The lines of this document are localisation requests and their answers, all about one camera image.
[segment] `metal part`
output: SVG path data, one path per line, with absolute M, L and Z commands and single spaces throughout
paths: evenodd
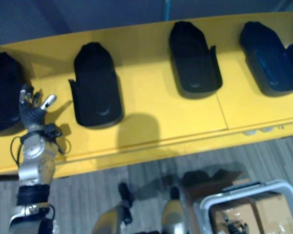
M 222 216 L 224 218 L 224 221 L 226 222 L 226 225 L 228 227 L 230 234 L 250 234 L 250 230 L 248 225 L 240 224 L 239 227 L 241 228 L 241 231 L 234 225 L 234 222 L 230 221 L 229 217 L 226 213 L 222 212 Z
M 119 234 L 121 223 L 122 217 L 118 206 L 100 216 L 92 230 L 92 234 Z
M 165 234 L 186 234 L 188 224 L 180 200 L 170 200 L 163 211 L 162 217 L 163 233 Z
M 25 217 L 25 216 L 31 216 L 36 215 L 39 213 L 40 209 L 49 208 L 48 202 L 42 202 L 42 203 L 36 203 L 36 204 L 30 204 L 26 206 L 17 206 L 14 208 L 13 215 L 10 219 L 10 222 L 12 222 L 15 218 Z
M 50 184 L 55 171 L 56 144 L 39 134 L 24 141 L 24 161 L 19 168 L 21 185 Z
M 33 131 L 40 131 L 42 130 L 42 126 L 39 124 L 30 124 L 27 126 L 28 132 L 33 132 Z
M 42 103 L 42 105 L 40 106 L 40 109 L 42 109 L 43 111 L 46 111 L 48 109 L 48 107 L 50 105 L 52 105 L 55 100 L 57 99 L 57 96 L 55 96 L 54 94 L 51 94 L 49 97 L 47 97 L 47 99 Z
M 20 99 L 19 99 L 19 102 L 21 104 L 24 104 L 25 103 L 25 97 L 26 97 L 26 90 L 25 89 L 22 89 L 20 91 Z
M 42 219 L 38 220 L 24 220 L 16 223 L 9 228 L 9 234 L 38 234 Z

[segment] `blue wall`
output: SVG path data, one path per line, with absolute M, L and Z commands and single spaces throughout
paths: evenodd
M 157 22 L 165 0 L 0 0 L 0 45 Z M 171 0 L 170 19 L 293 10 L 293 0 Z

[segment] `cable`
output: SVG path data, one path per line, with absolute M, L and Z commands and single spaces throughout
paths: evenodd
M 16 136 L 12 139 L 11 144 L 10 144 L 10 153 L 11 153 L 11 157 L 13 158 L 13 161 L 16 163 L 17 167 L 20 167 L 20 153 L 21 153 L 21 146 L 22 144 L 19 146 L 18 148 L 18 154 L 17 154 L 17 158 L 15 159 L 14 154 L 13 154 L 13 143 L 15 141 L 15 139 L 17 138 L 21 138 L 20 136 Z
M 54 220 L 54 218 L 55 218 L 55 208 L 54 208 L 54 206 L 51 205 L 51 204 L 50 204 L 50 207 L 51 207 L 52 210 L 53 210 L 52 220 Z
M 165 12 L 164 12 L 164 20 L 169 20 L 169 12 L 170 12 L 170 0 L 165 0 Z

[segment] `black holder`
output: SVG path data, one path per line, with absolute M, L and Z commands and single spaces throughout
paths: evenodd
M 175 23 L 169 37 L 174 76 L 185 98 L 204 98 L 222 86 L 216 47 L 208 49 L 204 34 L 190 22 Z
M 240 42 L 262 93 L 274 97 L 293 92 L 293 44 L 285 49 L 278 35 L 259 22 L 244 25 Z
M 0 53 L 0 133 L 7 130 L 4 135 L 18 131 L 11 127 L 20 121 L 19 98 L 24 83 L 20 63 L 6 52 Z
M 69 80 L 76 121 L 105 128 L 124 116 L 120 88 L 111 55 L 99 43 L 84 45 L 74 60 L 76 81 Z

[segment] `yellow surface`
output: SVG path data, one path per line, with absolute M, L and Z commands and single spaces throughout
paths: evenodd
M 8 52 L 23 65 L 26 77 L 31 79 L 36 90 L 42 88 L 44 96 L 52 93 L 58 96 L 50 108 L 51 113 L 46 116 L 46 123 L 55 121 L 61 126 L 67 141 L 61 139 L 60 144 L 67 148 L 68 142 L 71 144 L 70 152 L 57 159 L 62 164 L 57 167 L 56 173 L 67 176 L 89 171 L 87 168 L 102 168 L 93 165 L 96 159 L 90 160 L 91 166 L 86 166 L 83 162 L 89 158 L 104 160 L 104 168 L 150 161 L 192 153 L 194 149 L 203 151 L 236 145 L 238 139 L 230 135 L 293 122 L 293 94 L 284 97 L 264 96 L 245 64 L 238 39 L 244 23 L 250 20 L 270 26 L 285 45 L 293 42 L 293 13 L 190 20 L 204 32 L 209 46 L 216 45 L 223 77 L 223 87 L 216 95 L 197 100 L 182 98 L 177 93 L 168 47 L 174 22 L 23 41 L 0 46 L 0 52 Z M 119 124 L 102 130 L 88 129 L 76 123 L 68 83 L 69 79 L 75 79 L 75 56 L 83 44 L 91 41 L 100 42 L 112 55 L 125 108 L 125 117 Z M 9 153 L 13 137 L 0 137 L 0 174 L 15 170 Z M 241 140 L 241 143 L 256 139 L 261 138 L 249 137 Z M 185 150 L 183 142 L 190 140 L 197 147 L 191 146 L 193 150 Z M 174 148 L 173 154 L 156 150 L 166 145 Z M 110 155 L 118 158 L 117 163 Z M 78 169 L 65 166 L 69 161 L 75 161 L 74 167 Z

